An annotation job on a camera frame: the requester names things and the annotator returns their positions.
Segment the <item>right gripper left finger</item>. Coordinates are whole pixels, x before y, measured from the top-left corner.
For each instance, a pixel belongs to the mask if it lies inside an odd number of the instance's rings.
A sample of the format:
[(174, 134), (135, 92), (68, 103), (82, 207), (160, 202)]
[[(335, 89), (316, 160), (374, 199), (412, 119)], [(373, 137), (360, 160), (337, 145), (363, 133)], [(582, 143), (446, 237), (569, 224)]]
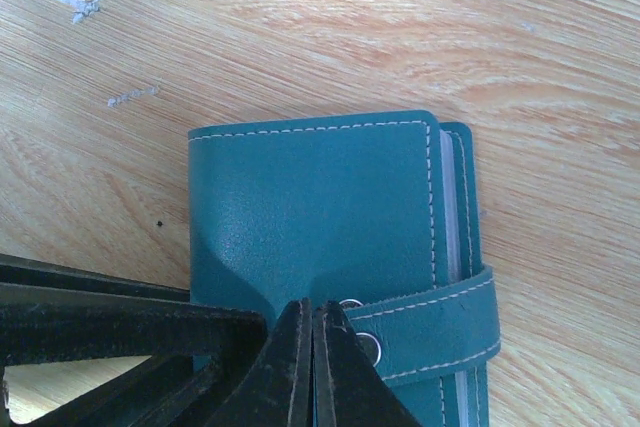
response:
[(207, 424), (312, 425), (312, 361), (311, 302), (291, 301), (242, 382)]

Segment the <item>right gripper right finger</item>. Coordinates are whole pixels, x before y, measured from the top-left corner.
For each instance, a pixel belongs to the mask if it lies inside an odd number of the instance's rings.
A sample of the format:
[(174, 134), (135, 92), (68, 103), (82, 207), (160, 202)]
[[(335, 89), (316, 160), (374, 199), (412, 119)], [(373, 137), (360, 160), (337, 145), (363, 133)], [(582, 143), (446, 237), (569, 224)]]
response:
[(315, 420), (318, 426), (417, 426), (377, 374), (339, 303), (313, 318)]

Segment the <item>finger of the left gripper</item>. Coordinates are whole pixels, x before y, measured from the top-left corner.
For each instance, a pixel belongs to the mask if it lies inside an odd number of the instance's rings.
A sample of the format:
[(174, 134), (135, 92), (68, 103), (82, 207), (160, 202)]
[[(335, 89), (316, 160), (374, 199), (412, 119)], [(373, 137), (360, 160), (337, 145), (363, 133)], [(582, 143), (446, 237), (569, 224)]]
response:
[(186, 356), (152, 357), (31, 421), (31, 426), (173, 426), (220, 376), (214, 363), (195, 370)]
[(190, 303), (187, 291), (56, 264), (1, 257), (4, 366), (128, 356), (253, 352), (254, 312)]

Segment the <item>teal card holder wallet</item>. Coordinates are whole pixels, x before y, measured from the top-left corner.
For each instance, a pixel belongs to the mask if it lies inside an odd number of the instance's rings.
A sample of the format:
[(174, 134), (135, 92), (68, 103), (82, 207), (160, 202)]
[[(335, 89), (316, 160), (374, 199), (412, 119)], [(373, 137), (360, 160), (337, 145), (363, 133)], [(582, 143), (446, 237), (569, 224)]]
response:
[(188, 135), (191, 299), (274, 323), (346, 310), (425, 426), (489, 422), (501, 346), (473, 137), (424, 110), (208, 126)]

